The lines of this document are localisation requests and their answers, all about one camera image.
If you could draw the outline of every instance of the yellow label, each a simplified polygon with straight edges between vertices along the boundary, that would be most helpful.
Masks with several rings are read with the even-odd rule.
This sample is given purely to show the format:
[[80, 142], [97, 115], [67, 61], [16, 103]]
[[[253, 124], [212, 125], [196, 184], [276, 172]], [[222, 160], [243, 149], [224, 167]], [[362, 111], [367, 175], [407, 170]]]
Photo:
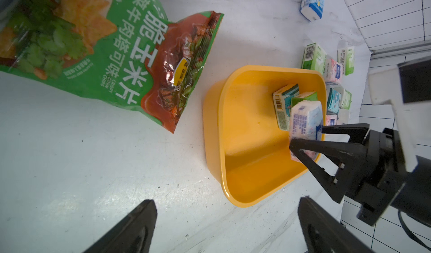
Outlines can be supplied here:
[[178, 86], [184, 79], [188, 69], [188, 61], [186, 58], [182, 58], [180, 63], [178, 63], [177, 68], [174, 73], [174, 85]]

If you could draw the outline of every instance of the green snack bag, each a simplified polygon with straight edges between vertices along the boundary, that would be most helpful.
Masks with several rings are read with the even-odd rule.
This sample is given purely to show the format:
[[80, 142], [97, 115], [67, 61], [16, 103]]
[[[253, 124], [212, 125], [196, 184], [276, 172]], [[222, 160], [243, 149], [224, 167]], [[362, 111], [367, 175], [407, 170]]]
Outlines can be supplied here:
[[317, 43], [307, 45], [302, 60], [302, 68], [325, 72], [326, 52]]
[[299, 94], [298, 96], [295, 96], [292, 98], [292, 107], [295, 106], [297, 103], [303, 101], [303, 100], [309, 100], [309, 101], [315, 101], [317, 100], [317, 92], [304, 92]]
[[223, 14], [172, 23], [159, 0], [20, 0], [0, 70], [140, 111], [174, 132]]

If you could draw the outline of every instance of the yellow plastic bin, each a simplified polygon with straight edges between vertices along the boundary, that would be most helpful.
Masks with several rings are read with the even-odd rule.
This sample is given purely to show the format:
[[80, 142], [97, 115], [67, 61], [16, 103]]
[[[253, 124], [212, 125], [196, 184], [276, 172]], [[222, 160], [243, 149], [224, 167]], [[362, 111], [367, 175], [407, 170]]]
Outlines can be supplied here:
[[317, 71], [245, 66], [208, 91], [203, 104], [207, 165], [235, 206], [252, 206], [307, 171], [290, 159], [289, 132], [278, 128], [272, 100], [273, 92], [291, 83], [299, 84], [300, 93], [317, 91], [326, 116], [325, 81]]

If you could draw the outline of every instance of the black cable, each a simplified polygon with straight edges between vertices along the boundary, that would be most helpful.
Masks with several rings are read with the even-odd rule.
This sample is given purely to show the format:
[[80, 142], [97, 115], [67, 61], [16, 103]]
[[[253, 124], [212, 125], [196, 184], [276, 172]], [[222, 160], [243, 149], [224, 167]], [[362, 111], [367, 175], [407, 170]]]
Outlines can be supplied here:
[[404, 223], [404, 220], [401, 217], [401, 211], [398, 210], [398, 219], [400, 220], [402, 229], [406, 232], [407, 236], [410, 237], [413, 241], [417, 242], [419, 245], [425, 247], [429, 251], [431, 251], [431, 248], [425, 245], [416, 235], [414, 235], [409, 228], [407, 228], [407, 225]]
[[421, 223], [421, 224], [423, 224], [423, 225], [427, 226], [428, 228], [431, 228], [431, 225], [426, 224], [426, 223], [424, 223], [424, 222], [421, 222], [420, 220], [418, 220], [418, 219], [416, 219], [416, 218], [412, 217], [411, 215], [408, 215], [408, 216], [409, 216], [409, 218], [416, 220], [417, 222], [419, 222], [419, 223]]

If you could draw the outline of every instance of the white tiled wall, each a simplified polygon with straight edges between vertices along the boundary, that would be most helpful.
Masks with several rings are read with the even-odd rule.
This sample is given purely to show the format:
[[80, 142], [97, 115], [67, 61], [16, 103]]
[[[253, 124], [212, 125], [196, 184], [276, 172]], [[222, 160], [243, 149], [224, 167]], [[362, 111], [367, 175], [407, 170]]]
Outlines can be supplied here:
[[344, 0], [371, 50], [431, 39], [431, 0]]
[[[412, 59], [431, 56], [431, 52], [417, 53], [407, 56], [395, 56], [370, 61], [369, 73], [381, 71], [393, 64], [409, 61]], [[396, 129], [396, 121], [391, 105], [371, 105], [368, 83], [365, 87], [364, 98], [359, 113], [359, 122], [370, 124], [375, 131], [383, 131], [384, 128]], [[431, 144], [417, 144], [416, 154], [431, 159]], [[360, 203], [345, 197], [341, 223], [346, 229], [353, 233], [365, 245], [368, 245], [376, 253], [412, 253], [429, 252], [421, 245], [410, 239], [401, 227], [398, 219], [398, 210], [388, 207], [377, 221], [375, 226], [369, 226], [356, 215], [360, 209]], [[408, 228], [417, 235], [426, 245], [431, 246], [431, 228], [418, 223], [414, 219], [402, 213], [403, 220]]]

